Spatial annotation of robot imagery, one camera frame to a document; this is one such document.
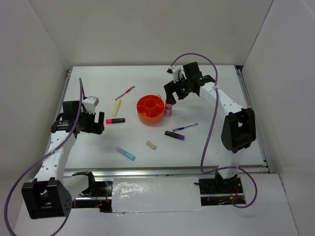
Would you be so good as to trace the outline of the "red pen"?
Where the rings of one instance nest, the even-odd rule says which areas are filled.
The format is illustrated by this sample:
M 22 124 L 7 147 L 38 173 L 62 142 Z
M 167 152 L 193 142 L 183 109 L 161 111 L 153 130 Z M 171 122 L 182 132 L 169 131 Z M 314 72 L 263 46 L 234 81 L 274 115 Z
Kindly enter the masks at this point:
M 129 93 L 131 90 L 133 90 L 135 86 L 131 86 L 129 89 L 127 89 L 123 94 L 119 95 L 115 100 L 121 99 L 123 96 L 125 96 L 127 93 Z

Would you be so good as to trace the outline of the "blue pen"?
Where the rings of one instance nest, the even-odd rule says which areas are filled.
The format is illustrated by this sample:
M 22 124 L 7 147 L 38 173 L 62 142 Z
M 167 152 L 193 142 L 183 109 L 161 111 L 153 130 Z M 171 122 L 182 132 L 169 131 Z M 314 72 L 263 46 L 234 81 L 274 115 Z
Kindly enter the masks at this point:
M 197 125 L 198 125 L 198 123 L 194 123 L 194 124 L 191 124 L 191 125 L 188 125 L 188 126 L 179 127 L 179 128 L 173 129 L 172 132 L 178 132 L 178 131 L 184 130 L 186 128 L 194 127 L 194 126 L 197 126 Z

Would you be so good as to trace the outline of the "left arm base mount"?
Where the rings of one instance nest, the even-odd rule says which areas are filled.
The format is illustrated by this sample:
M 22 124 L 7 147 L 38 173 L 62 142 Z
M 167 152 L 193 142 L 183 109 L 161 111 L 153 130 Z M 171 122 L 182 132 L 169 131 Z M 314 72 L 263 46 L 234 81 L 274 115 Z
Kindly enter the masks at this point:
M 92 172 L 76 172 L 73 177 L 84 177 L 83 187 L 73 197 L 73 208 L 96 208 L 103 213 L 112 212 L 113 181 L 96 181 Z

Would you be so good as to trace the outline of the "yellow highlighter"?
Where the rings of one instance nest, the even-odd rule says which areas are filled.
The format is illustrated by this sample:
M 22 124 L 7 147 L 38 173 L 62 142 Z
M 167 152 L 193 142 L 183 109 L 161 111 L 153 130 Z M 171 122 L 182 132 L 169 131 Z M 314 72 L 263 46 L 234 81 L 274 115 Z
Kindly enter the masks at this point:
M 117 100 L 116 100 L 116 103 L 115 103 L 115 106 L 114 106 L 114 109 L 113 109 L 113 112 L 112 112 L 112 116 L 113 116 L 113 117 L 116 117 L 116 116 L 117 116 L 117 113 L 118 113 L 118 111 L 119 111 L 121 102 L 122 102 L 121 99 L 117 99 Z

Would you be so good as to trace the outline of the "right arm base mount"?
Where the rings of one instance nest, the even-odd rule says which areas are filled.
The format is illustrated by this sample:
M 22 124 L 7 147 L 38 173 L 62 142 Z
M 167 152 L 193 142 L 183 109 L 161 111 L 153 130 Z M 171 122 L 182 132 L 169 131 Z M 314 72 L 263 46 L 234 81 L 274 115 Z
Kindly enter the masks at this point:
M 219 185 L 214 178 L 199 179 L 194 185 L 199 187 L 202 206 L 236 205 L 246 203 L 241 179 L 227 185 Z

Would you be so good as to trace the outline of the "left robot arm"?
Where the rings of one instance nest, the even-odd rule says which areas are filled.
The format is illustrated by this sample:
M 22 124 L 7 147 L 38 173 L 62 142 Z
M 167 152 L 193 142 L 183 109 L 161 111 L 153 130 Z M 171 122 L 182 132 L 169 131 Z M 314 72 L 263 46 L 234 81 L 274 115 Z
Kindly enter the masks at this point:
M 92 172 L 76 172 L 64 181 L 64 171 L 72 147 L 81 132 L 100 135 L 104 131 L 104 113 L 95 113 L 99 99 L 63 102 L 63 111 L 51 126 L 48 157 L 31 182 L 24 183 L 22 195 L 31 219 L 67 217 L 79 194 L 92 196 L 97 183 Z

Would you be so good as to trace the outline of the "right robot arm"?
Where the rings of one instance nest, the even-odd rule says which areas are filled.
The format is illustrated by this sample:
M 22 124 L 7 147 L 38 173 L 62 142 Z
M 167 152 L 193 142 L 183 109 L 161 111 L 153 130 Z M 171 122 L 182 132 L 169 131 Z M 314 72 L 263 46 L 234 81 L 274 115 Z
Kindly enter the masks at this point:
M 183 66 L 171 65 L 167 73 L 173 77 L 171 82 L 164 85 L 168 114 L 178 100 L 195 93 L 215 107 L 209 136 L 214 130 L 216 117 L 221 116 L 224 119 L 220 139 L 227 154 L 225 163 L 217 170 L 215 188 L 225 193 L 237 177 L 237 168 L 245 149 L 256 140 L 255 113 L 253 109 L 244 108 L 234 102 L 218 87 L 218 77 L 203 75 L 196 62 Z

